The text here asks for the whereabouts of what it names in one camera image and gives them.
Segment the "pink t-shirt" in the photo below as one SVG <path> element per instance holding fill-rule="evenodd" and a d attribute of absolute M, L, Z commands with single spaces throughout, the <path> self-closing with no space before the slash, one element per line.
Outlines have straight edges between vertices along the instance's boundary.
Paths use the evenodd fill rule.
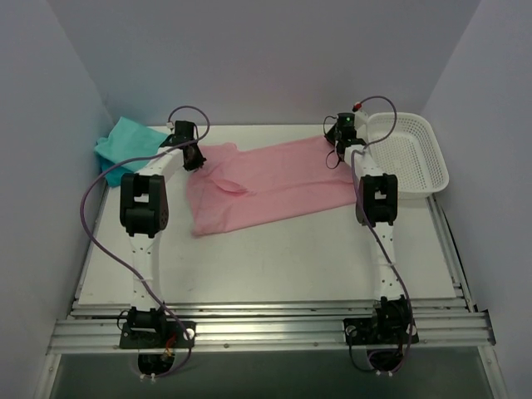
<path fill-rule="evenodd" d="M 221 234 L 355 201 L 348 165 L 326 165 L 330 146 L 310 137 L 254 150 L 206 145 L 186 185 L 195 236 Z"/>

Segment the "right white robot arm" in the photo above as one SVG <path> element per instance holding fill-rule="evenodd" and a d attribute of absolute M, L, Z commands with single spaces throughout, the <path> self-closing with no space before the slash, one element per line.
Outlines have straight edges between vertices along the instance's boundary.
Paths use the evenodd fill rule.
<path fill-rule="evenodd" d="M 372 259 L 374 310 L 367 329 L 353 328 L 364 344 L 408 345 L 415 326 L 411 300 L 396 267 L 394 224 L 398 214 L 398 179 L 372 158 L 369 145 L 357 136 L 355 114 L 341 112 L 324 131 L 339 163 L 349 165 L 356 197 L 357 222 L 368 228 Z"/>

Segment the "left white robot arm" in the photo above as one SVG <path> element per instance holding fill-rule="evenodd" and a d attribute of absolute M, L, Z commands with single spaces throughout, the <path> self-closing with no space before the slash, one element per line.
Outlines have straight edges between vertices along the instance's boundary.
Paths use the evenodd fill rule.
<path fill-rule="evenodd" d="M 157 157 L 121 178 L 120 222 L 131 246 L 133 299 L 121 328 L 121 349 L 165 349 L 194 346 L 195 324 L 177 323 L 162 306 L 160 241 L 170 220 L 166 183 L 179 169 L 202 167 L 197 126 L 191 121 L 169 122 L 170 134 Z"/>

